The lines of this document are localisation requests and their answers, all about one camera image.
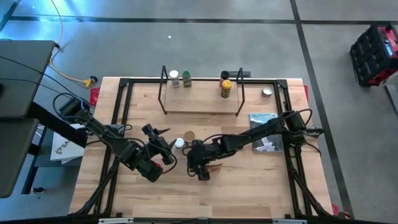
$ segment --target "yellow cable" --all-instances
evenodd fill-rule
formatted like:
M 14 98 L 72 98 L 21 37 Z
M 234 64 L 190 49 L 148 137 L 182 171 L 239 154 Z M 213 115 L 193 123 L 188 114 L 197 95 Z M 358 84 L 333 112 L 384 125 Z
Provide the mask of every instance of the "yellow cable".
M 59 38 L 58 41 L 57 41 L 57 44 L 59 45 L 59 43 L 60 43 L 61 40 L 62 40 L 62 36 L 63 36 L 63 22 L 62 22 L 61 14 L 60 14 L 60 12 L 58 11 L 58 8 L 57 8 L 57 6 L 55 5 L 54 1 L 51 0 L 51 2 L 52 2 L 52 4 L 54 5 L 54 8 L 55 8 L 55 10 L 57 11 L 58 17 L 60 18 L 60 22 L 61 22 L 61 36 L 60 36 L 60 38 Z M 68 75 L 66 75 L 66 74 L 64 74 L 64 73 L 62 73 L 62 72 L 60 72 L 60 71 L 55 67 L 54 62 L 53 62 L 53 60 L 54 60 L 54 58 L 55 58 L 54 52 L 55 52 L 55 48 L 52 50 L 52 53 L 51 53 L 52 56 L 51 56 L 51 58 L 50 58 L 50 68 L 52 68 L 52 70 L 54 70 L 55 72 L 57 72 L 58 74 L 60 74 L 61 76 L 65 77 L 65 78 L 67 78 L 67 79 L 70 79 L 70 80 L 73 80 L 73 81 L 76 81 L 76 82 L 84 83 L 85 86 L 86 86 L 86 88 L 90 88 L 90 87 L 94 84 L 93 81 L 92 81 L 91 79 L 88 79 L 88 80 L 80 80 L 80 79 L 70 77 L 70 76 L 68 76 Z

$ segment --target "red tag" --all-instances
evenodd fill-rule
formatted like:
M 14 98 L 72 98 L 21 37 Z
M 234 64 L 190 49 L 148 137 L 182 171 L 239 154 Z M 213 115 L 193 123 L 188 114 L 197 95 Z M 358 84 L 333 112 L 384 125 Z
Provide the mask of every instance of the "red tag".
M 90 90 L 90 106 L 96 106 L 98 96 L 100 95 L 100 88 L 92 88 Z

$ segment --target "black desk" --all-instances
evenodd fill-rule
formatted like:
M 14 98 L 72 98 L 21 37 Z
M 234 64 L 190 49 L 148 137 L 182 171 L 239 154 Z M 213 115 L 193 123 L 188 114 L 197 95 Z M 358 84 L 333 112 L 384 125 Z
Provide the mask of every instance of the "black desk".
M 15 60 L 40 72 L 47 68 L 55 42 L 51 40 L 7 40 L 0 41 L 0 56 Z M 30 130 L 36 130 L 39 121 L 47 128 L 59 133 L 79 146 L 85 147 L 86 136 L 78 133 L 69 124 L 58 119 L 52 113 L 33 102 L 38 84 L 43 75 L 22 65 L 0 58 L 0 83 L 3 85 L 0 93 L 0 127 L 12 124 L 12 135 L 0 133 L 0 197 L 8 197 L 14 188 L 27 151 L 35 148 L 31 142 L 34 135 Z M 7 78 L 28 80 L 6 80 Z M 37 168 L 31 167 L 24 193 L 30 191 Z

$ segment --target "wooden tabletop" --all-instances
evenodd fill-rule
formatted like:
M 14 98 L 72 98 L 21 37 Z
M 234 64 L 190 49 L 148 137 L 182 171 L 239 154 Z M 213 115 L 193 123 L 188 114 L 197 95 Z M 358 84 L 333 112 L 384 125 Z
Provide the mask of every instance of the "wooden tabletop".
M 95 118 L 104 124 L 111 122 L 119 79 L 103 78 Z M 308 108 L 302 80 L 287 79 L 287 83 L 293 110 Z M 233 114 L 203 113 L 164 115 L 157 101 L 159 84 L 135 83 L 127 120 L 133 129 L 126 133 L 126 137 L 147 141 L 141 131 L 147 123 L 158 129 L 170 128 L 163 134 L 168 142 L 182 137 L 189 130 L 195 133 L 197 139 L 219 133 L 241 133 L 249 129 L 249 113 L 277 112 L 275 98 L 262 97 L 262 88 L 264 85 L 245 85 L 246 102 L 238 117 Z M 122 97 L 118 123 L 121 122 L 125 96 L 126 91 Z M 302 113 L 302 116 L 304 120 L 308 118 L 307 113 Z M 315 139 L 308 138 L 307 141 L 317 145 Z M 86 148 L 71 212 L 81 208 L 98 185 L 104 152 L 102 143 Z M 221 168 L 213 170 L 207 182 L 189 177 L 186 157 L 180 151 L 173 153 L 178 159 L 176 168 L 154 183 L 136 170 L 132 172 L 120 165 L 112 213 L 123 212 L 124 217 L 152 218 L 283 218 L 286 213 L 294 214 L 283 152 L 253 154 L 252 146 L 247 145 L 233 157 L 213 161 L 211 164 L 221 164 Z M 319 153 L 303 146 L 302 160 L 308 188 L 325 210 L 332 213 Z M 302 194 L 297 188 L 300 208 L 304 212 Z M 107 189 L 102 208 L 106 203 Z

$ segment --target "gray floor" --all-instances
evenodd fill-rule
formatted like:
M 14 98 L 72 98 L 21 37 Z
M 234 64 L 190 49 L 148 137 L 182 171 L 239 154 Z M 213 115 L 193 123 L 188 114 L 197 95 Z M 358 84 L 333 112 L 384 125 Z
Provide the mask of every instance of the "gray floor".
M 13 1 L 0 1 L 5 14 Z M 55 1 L 64 16 L 181 19 L 294 19 L 289 0 L 119 0 Z M 296 0 L 306 21 L 398 21 L 394 0 Z M 13 16 L 57 15 L 48 0 L 22 0 Z M 10 20 L 0 33 L 8 39 L 51 39 L 60 23 Z M 310 88 L 314 123 L 320 124 L 312 85 L 295 24 L 192 22 L 64 22 L 63 52 L 54 63 L 79 78 L 96 75 L 157 77 L 162 65 L 190 70 L 196 77 L 217 77 L 221 70 L 243 67 L 254 77 L 302 78 Z M 349 198 L 357 219 L 397 223 L 398 158 L 395 135 L 398 117 L 382 86 L 364 89 L 354 79 L 349 48 L 367 25 L 303 25 L 308 51 L 329 120 Z M 50 68 L 46 73 L 76 94 L 89 97 Z M 44 85 L 61 88 L 44 79 Z M 389 83 L 398 84 L 398 78 Z M 40 87 L 35 101 L 52 111 L 50 90 Z M 323 168 L 331 200 L 341 207 L 324 138 L 320 138 Z M 34 185 L 50 190 L 38 196 L 20 195 L 27 158 L 10 198 L 0 200 L 0 220 L 49 217 L 68 212 L 78 169 L 44 168 Z M 34 208 L 28 207 L 34 202 Z

